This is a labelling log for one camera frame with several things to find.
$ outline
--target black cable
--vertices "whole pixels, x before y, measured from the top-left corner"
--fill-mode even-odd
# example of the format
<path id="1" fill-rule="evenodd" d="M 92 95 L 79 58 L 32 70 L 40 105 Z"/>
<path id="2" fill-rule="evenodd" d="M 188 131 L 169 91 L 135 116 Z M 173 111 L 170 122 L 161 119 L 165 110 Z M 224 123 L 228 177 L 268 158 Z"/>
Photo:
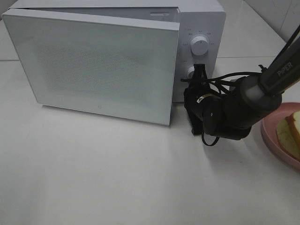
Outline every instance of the black cable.
<path id="1" fill-rule="evenodd" d="M 207 142 L 205 141 L 205 138 L 204 138 L 204 132 L 202 132 L 201 138 L 202 138 L 202 142 L 203 142 L 206 146 L 214 146 L 214 145 L 219 141 L 219 139 L 220 139 L 219 137 L 216 137 L 216 139 L 214 140 L 213 143 L 207 144 Z"/>
<path id="2" fill-rule="evenodd" d="M 257 72 L 237 72 L 237 73 L 231 73 L 231 74 L 226 74 L 224 76 L 216 77 L 216 78 L 211 78 L 211 79 L 181 79 L 182 82 L 193 82 L 193 83 L 203 83 L 203 82 L 209 82 L 209 81 L 217 81 L 221 80 L 224 78 L 228 78 L 231 76 L 241 76 L 241 75 L 261 75 L 261 73 Z"/>
<path id="3" fill-rule="evenodd" d="M 221 85 L 225 85 L 225 86 L 229 86 L 229 87 L 237 87 L 238 86 L 236 82 L 232 82 L 232 81 L 219 80 L 219 81 L 216 81 L 216 82 L 221 84 Z"/>
<path id="4" fill-rule="evenodd" d="M 288 49 L 288 47 L 293 43 L 294 39 L 297 37 L 299 32 L 300 32 L 300 25 L 295 30 L 295 32 L 291 35 L 290 39 L 286 42 L 285 46 L 283 47 L 283 49 L 281 49 L 280 53 L 276 56 L 276 58 L 273 60 L 271 65 Z"/>
<path id="5" fill-rule="evenodd" d="M 219 98 L 222 98 L 223 96 L 222 96 L 222 93 L 220 93 L 220 90 L 218 90 L 219 92 L 217 92 L 217 91 L 215 91 L 215 90 L 213 90 L 213 89 L 209 89 L 208 90 L 209 92 L 210 92 L 210 94 L 213 94 L 213 95 L 215 95 L 215 96 L 218 96 Z"/>
<path id="6" fill-rule="evenodd" d="M 215 83 L 213 83 L 213 82 L 208 82 L 208 83 L 214 85 L 214 86 L 217 88 L 219 94 L 220 94 L 220 95 L 222 94 L 222 91 L 220 90 L 220 88 L 219 88 Z"/>
<path id="7" fill-rule="evenodd" d="M 218 82 L 209 82 L 209 83 L 211 83 L 211 84 L 213 84 L 213 85 L 215 85 L 217 88 L 218 88 L 218 90 L 219 90 L 219 92 L 220 91 L 222 91 L 222 92 L 224 92 L 225 94 L 229 94 L 230 93 L 230 91 L 228 90 L 228 89 L 226 89 L 225 87 L 223 87 L 221 84 L 219 84 Z"/>

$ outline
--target white microwave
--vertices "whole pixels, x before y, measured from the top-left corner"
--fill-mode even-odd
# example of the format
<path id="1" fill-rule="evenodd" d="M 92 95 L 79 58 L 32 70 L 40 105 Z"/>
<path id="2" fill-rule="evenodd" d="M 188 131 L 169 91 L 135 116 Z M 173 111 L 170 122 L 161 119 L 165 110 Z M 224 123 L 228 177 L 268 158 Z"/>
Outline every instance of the white microwave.
<path id="1" fill-rule="evenodd" d="M 3 15 L 37 102 L 169 125 L 194 63 L 212 75 L 217 0 L 18 0 Z"/>

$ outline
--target white wall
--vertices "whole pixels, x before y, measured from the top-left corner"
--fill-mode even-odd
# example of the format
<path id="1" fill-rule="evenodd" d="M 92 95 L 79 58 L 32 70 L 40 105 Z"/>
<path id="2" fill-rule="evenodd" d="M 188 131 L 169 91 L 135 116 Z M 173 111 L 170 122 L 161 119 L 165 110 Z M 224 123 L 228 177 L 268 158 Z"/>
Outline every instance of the white wall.
<path id="1" fill-rule="evenodd" d="M 10 7 L 15 2 L 16 0 L 0 0 L 0 20 L 1 14 L 4 13 L 8 9 L 8 7 Z"/>
<path id="2" fill-rule="evenodd" d="M 245 0 L 287 41 L 300 24 L 300 0 Z"/>

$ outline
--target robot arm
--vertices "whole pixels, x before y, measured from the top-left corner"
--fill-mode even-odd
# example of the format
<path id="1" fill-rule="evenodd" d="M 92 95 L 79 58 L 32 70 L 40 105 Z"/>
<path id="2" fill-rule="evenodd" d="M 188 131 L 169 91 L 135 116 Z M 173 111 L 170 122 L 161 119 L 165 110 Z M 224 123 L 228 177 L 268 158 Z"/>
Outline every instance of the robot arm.
<path id="1" fill-rule="evenodd" d="M 234 73 L 207 79 L 204 65 L 195 64 L 192 79 L 183 80 L 189 82 L 184 93 L 185 108 L 193 134 L 240 140 L 249 134 L 252 125 L 276 110 L 282 101 L 281 94 L 300 80 L 300 38 L 293 44 L 289 42 L 289 48 L 285 47 L 268 69 L 262 68 L 262 73 Z M 235 82 L 222 80 L 232 75 L 248 76 Z M 233 90 L 223 85 L 232 86 Z"/>

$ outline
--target white countertop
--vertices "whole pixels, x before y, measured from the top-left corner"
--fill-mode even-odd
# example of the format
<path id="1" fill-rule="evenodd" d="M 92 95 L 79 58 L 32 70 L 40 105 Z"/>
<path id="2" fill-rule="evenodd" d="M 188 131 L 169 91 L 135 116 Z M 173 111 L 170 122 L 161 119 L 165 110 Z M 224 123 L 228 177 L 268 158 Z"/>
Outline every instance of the white countertop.
<path id="1" fill-rule="evenodd" d="M 7 61 L 17 60 L 14 51 L 3 54 L 11 43 L 2 31 L 0 224 L 299 224 L 300 173 L 268 150 L 260 123 L 241 141 L 204 147 L 181 105 L 170 127 L 42 106 L 20 62 Z M 274 32 L 268 39 L 260 33 L 257 55 L 229 49 L 214 76 L 268 66 L 284 43 Z M 268 54 L 259 54 L 263 48 Z M 299 88 L 283 100 L 299 101 Z"/>

